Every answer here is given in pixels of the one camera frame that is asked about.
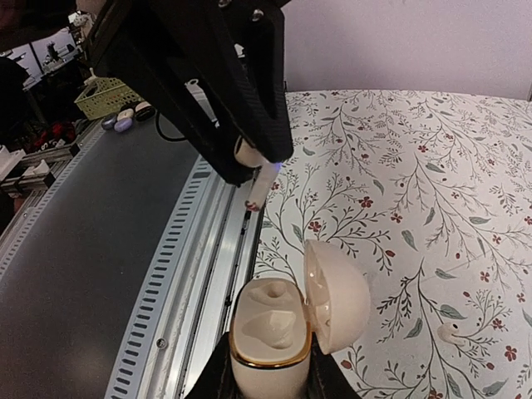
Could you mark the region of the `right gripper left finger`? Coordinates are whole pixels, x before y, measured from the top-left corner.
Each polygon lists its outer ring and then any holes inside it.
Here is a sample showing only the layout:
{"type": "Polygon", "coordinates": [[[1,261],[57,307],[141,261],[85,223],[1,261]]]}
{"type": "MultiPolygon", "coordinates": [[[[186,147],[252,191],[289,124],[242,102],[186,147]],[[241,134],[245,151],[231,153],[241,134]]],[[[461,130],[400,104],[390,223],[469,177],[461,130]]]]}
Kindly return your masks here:
{"type": "Polygon", "coordinates": [[[229,334],[218,341],[187,399],[237,399],[239,389],[231,366],[229,334]]]}

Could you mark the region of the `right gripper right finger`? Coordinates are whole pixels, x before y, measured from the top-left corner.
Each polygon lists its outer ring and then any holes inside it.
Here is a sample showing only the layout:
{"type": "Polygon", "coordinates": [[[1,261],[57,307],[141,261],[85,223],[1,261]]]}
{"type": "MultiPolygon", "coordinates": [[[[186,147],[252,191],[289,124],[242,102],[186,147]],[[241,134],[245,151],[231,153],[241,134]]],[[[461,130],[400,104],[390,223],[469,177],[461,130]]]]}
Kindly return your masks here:
{"type": "Polygon", "coordinates": [[[306,398],[361,399],[333,357],[322,353],[315,333],[312,334],[306,398]]]}

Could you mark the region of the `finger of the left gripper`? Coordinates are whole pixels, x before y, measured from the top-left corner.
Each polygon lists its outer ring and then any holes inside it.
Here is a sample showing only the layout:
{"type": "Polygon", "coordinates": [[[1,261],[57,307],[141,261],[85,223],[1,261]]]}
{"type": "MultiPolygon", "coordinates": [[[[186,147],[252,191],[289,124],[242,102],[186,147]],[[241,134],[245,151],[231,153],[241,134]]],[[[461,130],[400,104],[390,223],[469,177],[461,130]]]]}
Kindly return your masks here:
{"type": "Polygon", "coordinates": [[[244,49],[245,63],[229,62],[235,93],[230,115],[242,136],[270,162],[293,154],[284,90],[285,18],[275,1],[217,1],[225,32],[244,49]]]}
{"type": "Polygon", "coordinates": [[[87,45],[96,74],[123,81],[159,111],[231,185],[251,180],[251,168],[234,158],[237,135],[212,121],[185,83],[197,77],[169,29],[147,1],[106,1],[87,45]]]}

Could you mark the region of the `white round earbud case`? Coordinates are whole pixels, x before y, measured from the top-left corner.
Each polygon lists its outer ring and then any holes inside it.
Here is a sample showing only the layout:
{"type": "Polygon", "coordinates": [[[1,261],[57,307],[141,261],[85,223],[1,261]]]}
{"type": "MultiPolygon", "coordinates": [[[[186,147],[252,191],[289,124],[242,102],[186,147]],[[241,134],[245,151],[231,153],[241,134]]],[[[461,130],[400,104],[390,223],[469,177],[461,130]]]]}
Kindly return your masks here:
{"type": "Polygon", "coordinates": [[[367,327],[367,280],[339,247],[307,240],[303,271],[303,288],[284,278],[258,278],[239,292],[229,347],[245,398],[303,397],[312,344],[329,356],[355,343],[367,327]]]}

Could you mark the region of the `cream earbud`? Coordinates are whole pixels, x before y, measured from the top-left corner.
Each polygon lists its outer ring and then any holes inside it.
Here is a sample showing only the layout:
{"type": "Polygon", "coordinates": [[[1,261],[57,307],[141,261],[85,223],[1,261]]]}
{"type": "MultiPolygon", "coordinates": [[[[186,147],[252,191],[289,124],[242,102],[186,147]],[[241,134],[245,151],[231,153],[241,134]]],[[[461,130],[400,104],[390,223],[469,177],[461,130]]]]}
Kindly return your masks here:
{"type": "Polygon", "coordinates": [[[438,337],[443,341],[458,347],[463,347],[466,340],[460,336],[459,328],[454,323],[443,323],[437,330],[438,337]]]}
{"type": "Polygon", "coordinates": [[[272,163],[267,160],[256,148],[252,147],[240,136],[234,147],[236,161],[253,170],[254,182],[252,184],[245,207],[252,212],[259,212],[268,198],[268,194],[281,169],[281,163],[272,163]]]}

